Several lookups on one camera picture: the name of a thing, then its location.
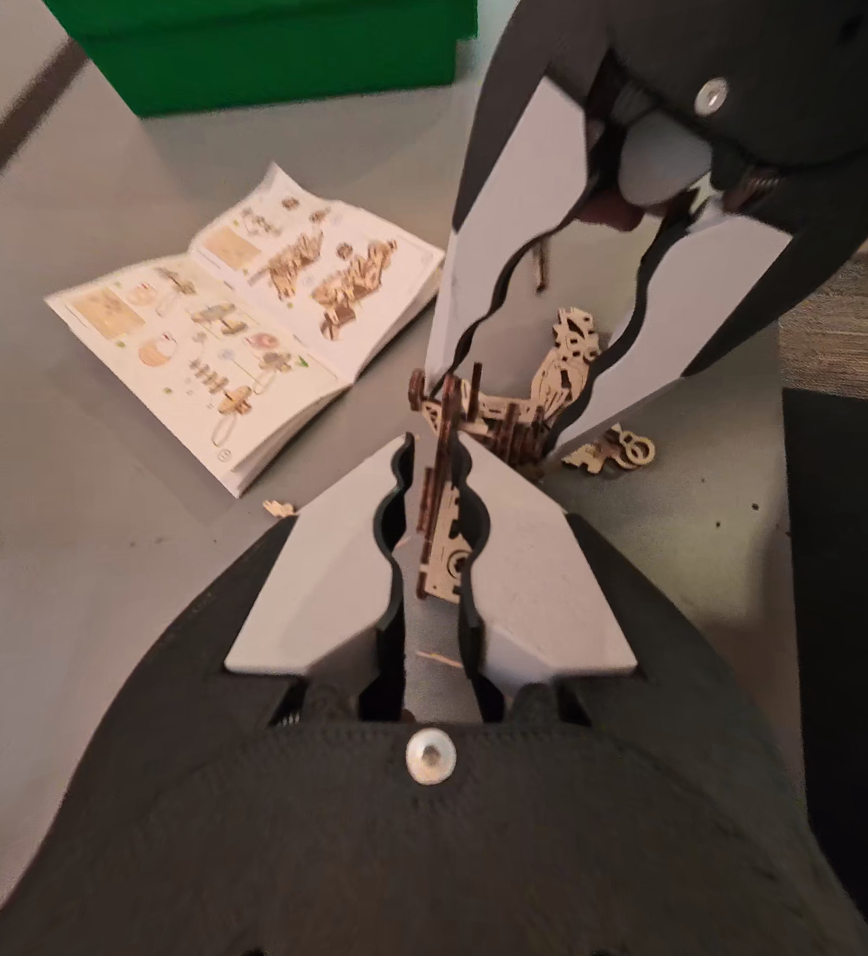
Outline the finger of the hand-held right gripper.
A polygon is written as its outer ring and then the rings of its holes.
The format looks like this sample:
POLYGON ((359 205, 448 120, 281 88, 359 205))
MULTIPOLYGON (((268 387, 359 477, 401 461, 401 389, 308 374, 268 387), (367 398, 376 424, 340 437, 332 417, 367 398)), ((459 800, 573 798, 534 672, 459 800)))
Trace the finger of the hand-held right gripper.
POLYGON ((791 234, 706 202, 644 256, 621 334, 595 361, 581 396, 547 439, 546 455, 614 424, 669 390, 774 265, 791 234))
POLYGON ((426 385, 439 389, 468 355, 476 329, 505 303, 518 264, 559 233, 592 194, 604 123, 589 117, 585 91, 541 74, 512 132, 456 208, 426 354, 426 385))

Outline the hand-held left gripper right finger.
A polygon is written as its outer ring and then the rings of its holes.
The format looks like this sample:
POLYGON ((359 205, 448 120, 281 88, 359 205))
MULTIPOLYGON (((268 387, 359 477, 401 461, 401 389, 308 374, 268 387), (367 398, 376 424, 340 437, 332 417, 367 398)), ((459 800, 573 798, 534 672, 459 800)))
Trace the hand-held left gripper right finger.
POLYGON ((456 435, 464 671, 502 700, 564 679, 627 676, 638 661, 567 511, 474 439, 456 435))

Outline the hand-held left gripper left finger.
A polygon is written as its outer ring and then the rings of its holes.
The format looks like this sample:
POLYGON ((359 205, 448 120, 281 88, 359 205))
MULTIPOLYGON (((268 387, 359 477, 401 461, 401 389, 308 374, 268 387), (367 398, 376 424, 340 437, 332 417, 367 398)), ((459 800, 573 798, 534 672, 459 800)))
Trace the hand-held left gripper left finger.
POLYGON ((393 551, 406 529, 415 445, 411 432, 393 439, 277 527, 285 543, 226 671, 403 701, 404 579, 393 551))

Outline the wooden gear model assembly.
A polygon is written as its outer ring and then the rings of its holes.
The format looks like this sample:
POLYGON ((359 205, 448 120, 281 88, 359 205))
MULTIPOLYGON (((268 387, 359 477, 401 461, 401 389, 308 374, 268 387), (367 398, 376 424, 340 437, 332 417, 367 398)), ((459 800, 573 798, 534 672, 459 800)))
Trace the wooden gear model assembly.
POLYGON ((416 369, 407 398, 436 438, 433 465, 426 468, 417 531, 424 538, 417 595, 452 603, 460 599, 464 564, 471 553, 460 524, 460 493, 452 479, 452 441, 473 438, 515 472, 536 482, 550 423, 562 407, 557 359, 550 352, 537 369, 526 399, 489 396, 481 389, 483 366, 470 379, 449 376, 440 400, 425 395, 426 376, 416 369))

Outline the wooden openwork frame part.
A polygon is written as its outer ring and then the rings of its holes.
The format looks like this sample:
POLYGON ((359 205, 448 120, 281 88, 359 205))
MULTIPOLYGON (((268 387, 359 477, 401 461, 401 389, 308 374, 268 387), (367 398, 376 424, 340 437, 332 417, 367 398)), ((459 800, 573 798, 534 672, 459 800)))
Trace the wooden openwork frame part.
POLYGON ((531 420, 550 432, 565 409, 583 390, 590 367, 602 349, 595 318, 578 307, 557 312, 553 344, 532 380, 531 420))

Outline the person's right hand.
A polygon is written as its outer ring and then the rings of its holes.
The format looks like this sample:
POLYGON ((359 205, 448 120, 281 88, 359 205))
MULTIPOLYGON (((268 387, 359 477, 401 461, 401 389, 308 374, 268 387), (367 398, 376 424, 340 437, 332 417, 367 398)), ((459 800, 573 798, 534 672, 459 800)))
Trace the person's right hand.
POLYGON ((595 191, 573 218, 588 225, 602 226, 617 233, 631 233, 643 221, 646 210, 627 201, 611 187, 595 191))

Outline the wooden part with two rings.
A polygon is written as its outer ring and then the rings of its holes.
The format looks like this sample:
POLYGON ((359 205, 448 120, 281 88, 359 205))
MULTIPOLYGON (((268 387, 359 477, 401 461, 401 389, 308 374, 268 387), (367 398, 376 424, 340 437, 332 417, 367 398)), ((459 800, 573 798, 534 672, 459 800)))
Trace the wooden part with two rings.
POLYGON ((595 441, 572 450, 561 459, 561 464, 575 471, 599 475, 607 467, 633 472, 651 465, 655 457, 652 440, 615 424, 595 441))

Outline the green plastic storage bin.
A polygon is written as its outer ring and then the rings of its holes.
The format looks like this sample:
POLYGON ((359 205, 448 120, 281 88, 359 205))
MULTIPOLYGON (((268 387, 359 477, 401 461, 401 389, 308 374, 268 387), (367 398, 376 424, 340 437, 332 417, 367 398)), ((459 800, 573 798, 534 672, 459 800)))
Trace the green plastic storage bin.
POLYGON ((46 1, 139 118, 450 85, 476 1, 46 1))

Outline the open instruction booklet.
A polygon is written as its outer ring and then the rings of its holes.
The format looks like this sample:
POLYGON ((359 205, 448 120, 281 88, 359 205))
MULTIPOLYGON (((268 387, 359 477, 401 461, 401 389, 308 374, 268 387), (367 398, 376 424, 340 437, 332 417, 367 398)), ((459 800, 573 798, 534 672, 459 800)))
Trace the open instruction booklet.
POLYGON ((185 253, 46 304, 240 498, 435 298, 443 261, 272 164, 185 253))

